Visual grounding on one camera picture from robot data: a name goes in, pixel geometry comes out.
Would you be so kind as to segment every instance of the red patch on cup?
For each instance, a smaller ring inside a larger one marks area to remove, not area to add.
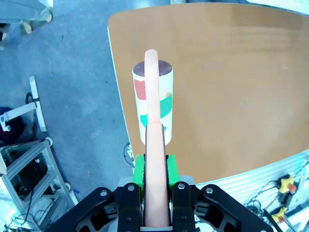
[[[134,86],[137,98],[140,100],[146,100],[145,81],[134,80]]]

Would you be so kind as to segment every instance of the pink stick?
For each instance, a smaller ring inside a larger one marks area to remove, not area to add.
[[[148,114],[145,224],[148,227],[165,227],[169,225],[169,200],[164,135],[160,122],[158,55],[155,50],[148,50],[145,53],[145,88]]]

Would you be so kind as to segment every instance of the bolt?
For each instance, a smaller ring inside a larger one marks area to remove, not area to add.
[[[180,184],[178,185],[178,188],[179,188],[179,189],[184,189],[184,184],[183,184],[183,183],[180,183]]]
[[[134,185],[129,185],[129,187],[127,187],[127,189],[128,189],[129,191],[133,191],[133,190],[134,190]]]
[[[101,193],[100,193],[100,196],[101,197],[104,197],[104,196],[106,196],[107,195],[107,192],[105,191],[105,190],[103,190]]]
[[[206,192],[207,192],[207,193],[213,193],[213,190],[212,190],[212,188],[207,188],[207,189],[206,189]]]

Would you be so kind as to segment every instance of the blue floor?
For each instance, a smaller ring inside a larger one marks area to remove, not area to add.
[[[169,2],[54,0],[50,24],[27,36],[12,27],[6,48],[0,51],[0,106],[23,105],[30,90],[28,78],[36,76],[56,159],[64,178],[80,192],[80,200],[100,186],[113,190],[119,179],[132,175],[123,157],[128,137],[107,36],[108,18],[119,11]],[[24,118],[31,123],[32,114]]]

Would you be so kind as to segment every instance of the tabletop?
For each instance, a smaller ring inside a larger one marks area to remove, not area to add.
[[[110,17],[109,37],[134,155],[132,68],[148,49],[173,66],[167,154],[196,183],[262,167],[309,147],[309,18],[228,3],[143,8]]]

